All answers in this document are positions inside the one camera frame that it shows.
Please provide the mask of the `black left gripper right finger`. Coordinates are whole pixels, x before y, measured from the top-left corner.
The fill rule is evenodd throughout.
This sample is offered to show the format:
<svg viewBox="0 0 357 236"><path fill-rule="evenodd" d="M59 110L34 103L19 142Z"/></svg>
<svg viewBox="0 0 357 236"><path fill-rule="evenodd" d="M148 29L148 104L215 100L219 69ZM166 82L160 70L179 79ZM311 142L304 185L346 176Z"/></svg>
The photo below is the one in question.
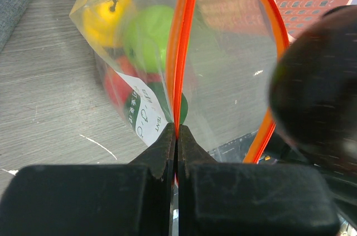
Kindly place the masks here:
<svg viewBox="0 0 357 236"><path fill-rule="evenodd" d="M187 126L177 140L179 235L336 235L329 188L304 165L221 163Z"/></svg>

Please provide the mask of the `yellow pear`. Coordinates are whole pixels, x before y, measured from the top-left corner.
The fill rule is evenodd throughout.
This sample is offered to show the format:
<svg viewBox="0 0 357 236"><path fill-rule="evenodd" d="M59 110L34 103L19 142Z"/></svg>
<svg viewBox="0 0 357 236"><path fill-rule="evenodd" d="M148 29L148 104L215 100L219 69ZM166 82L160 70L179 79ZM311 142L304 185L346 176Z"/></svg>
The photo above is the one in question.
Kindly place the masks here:
<svg viewBox="0 0 357 236"><path fill-rule="evenodd" d="M83 11L84 37L102 47L118 48L122 39L117 28L132 0L100 0Z"/></svg>

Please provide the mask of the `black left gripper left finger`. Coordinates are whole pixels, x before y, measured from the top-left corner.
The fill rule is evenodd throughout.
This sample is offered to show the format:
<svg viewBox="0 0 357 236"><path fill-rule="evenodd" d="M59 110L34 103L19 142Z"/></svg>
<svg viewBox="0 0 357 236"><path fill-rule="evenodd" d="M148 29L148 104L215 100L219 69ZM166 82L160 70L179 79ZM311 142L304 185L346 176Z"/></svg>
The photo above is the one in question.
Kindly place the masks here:
<svg viewBox="0 0 357 236"><path fill-rule="evenodd" d="M2 235L170 235L175 128L128 164L31 165L1 198Z"/></svg>

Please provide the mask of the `green apple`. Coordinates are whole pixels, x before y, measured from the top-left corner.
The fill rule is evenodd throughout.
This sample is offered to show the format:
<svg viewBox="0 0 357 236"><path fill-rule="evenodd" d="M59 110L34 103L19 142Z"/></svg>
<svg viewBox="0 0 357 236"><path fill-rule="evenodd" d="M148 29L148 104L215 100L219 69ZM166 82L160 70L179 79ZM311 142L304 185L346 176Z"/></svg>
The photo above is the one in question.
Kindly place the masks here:
<svg viewBox="0 0 357 236"><path fill-rule="evenodd" d="M166 67L166 51L174 9L153 5L140 10L123 33L123 47L129 61L147 73Z"/></svg>

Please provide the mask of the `red apple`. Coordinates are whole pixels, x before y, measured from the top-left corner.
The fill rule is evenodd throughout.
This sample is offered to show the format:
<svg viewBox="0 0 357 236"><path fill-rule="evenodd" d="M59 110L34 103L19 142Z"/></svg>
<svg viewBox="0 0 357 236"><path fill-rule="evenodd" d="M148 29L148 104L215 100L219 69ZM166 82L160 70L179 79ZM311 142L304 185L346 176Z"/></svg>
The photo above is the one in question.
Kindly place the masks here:
<svg viewBox="0 0 357 236"><path fill-rule="evenodd" d="M126 75L140 78L145 83L161 81L159 74L145 73L143 70L135 68L125 55L120 56L115 61ZM118 107L126 102L132 92L132 88L111 67L108 67L105 73L104 88L110 101Z"/></svg>

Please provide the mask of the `clear zip bag orange zipper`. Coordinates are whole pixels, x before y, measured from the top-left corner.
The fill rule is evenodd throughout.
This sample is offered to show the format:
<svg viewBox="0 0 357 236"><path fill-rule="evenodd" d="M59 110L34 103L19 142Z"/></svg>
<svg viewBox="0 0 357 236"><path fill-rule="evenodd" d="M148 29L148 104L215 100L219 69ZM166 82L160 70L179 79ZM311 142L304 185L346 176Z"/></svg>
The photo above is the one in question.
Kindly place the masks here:
<svg viewBox="0 0 357 236"><path fill-rule="evenodd" d="M70 19L83 37L83 11L99 1L76 0L70 11ZM165 126L173 124L176 137L180 135L179 126L187 126L196 142L220 162L258 163L264 158L274 131L267 87L288 37L275 1L260 1L267 15L267 35L215 30L204 21L196 0L132 0L117 28L121 47L102 47L84 37L94 50L103 87L105 73L111 67L141 97L135 129L124 115L125 103L118 107L110 102L144 146L154 144ZM148 83L124 74L115 61L126 56L123 33L130 20L140 10L157 4L174 9L166 67L157 73L172 122L166 120ZM182 94L188 113L180 124Z"/></svg>

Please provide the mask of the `dark plum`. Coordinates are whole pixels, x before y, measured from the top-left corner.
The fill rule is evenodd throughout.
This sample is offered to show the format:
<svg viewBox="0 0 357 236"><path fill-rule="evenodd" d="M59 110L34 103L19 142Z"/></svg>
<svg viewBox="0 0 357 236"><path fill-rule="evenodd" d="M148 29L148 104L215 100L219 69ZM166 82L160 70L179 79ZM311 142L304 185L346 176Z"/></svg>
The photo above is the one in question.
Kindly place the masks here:
<svg viewBox="0 0 357 236"><path fill-rule="evenodd" d="M290 45L272 73L278 134L320 166L356 174L356 6L338 6Z"/></svg>

